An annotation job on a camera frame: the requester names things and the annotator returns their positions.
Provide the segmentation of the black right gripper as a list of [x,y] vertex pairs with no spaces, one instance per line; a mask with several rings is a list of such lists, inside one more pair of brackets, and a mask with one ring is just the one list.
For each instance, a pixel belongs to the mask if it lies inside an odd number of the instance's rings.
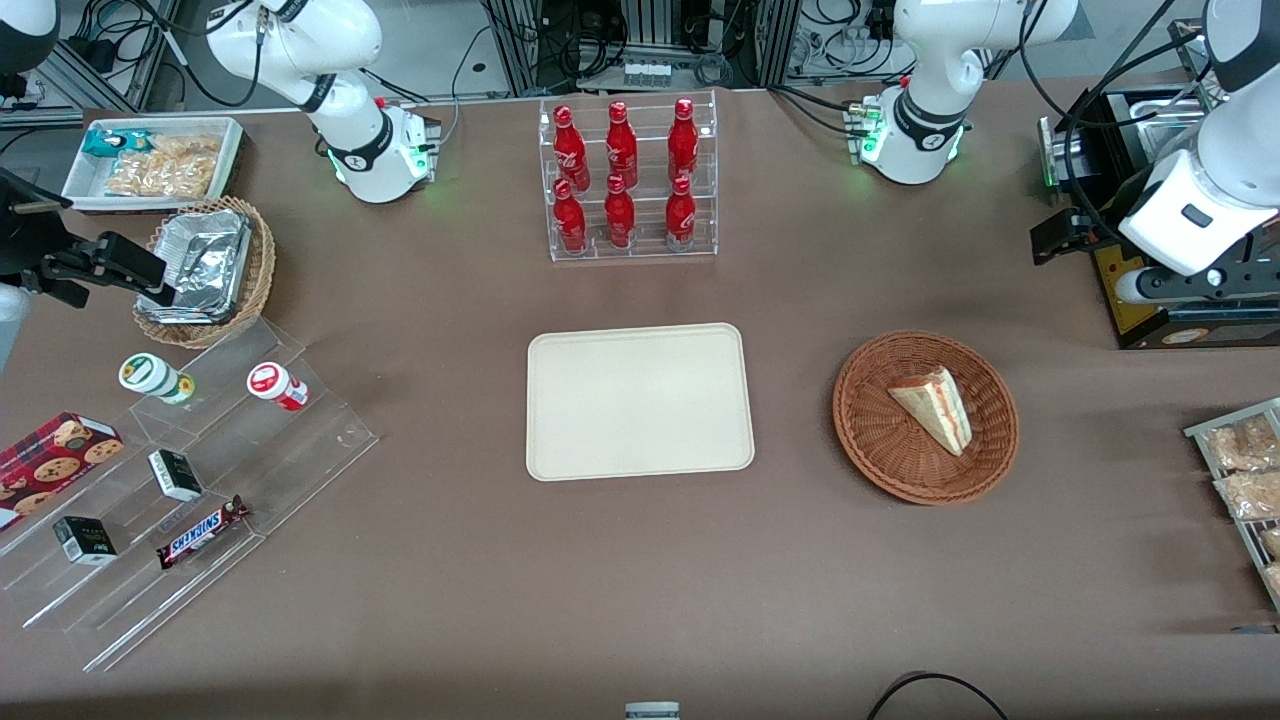
[[150,299],[175,297],[175,288],[165,281],[165,260],[116,232],[102,232],[96,240],[70,233],[61,219],[68,208],[70,200],[1,170],[4,284],[76,309],[90,297],[77,281]]

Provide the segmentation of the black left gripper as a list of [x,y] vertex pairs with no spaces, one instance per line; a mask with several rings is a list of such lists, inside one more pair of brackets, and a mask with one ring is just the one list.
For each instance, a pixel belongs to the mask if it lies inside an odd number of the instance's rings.
[[[1207,269],[1172,275],[1164,286],[1167,300],[1213,302],[1277,297],[1279,225],[1265,225],[1236,241]],[[1030,228],[1030,256],[1036,266],[1075,252],[1089,252],[1094,223],[1083,211],[1059,211]]]

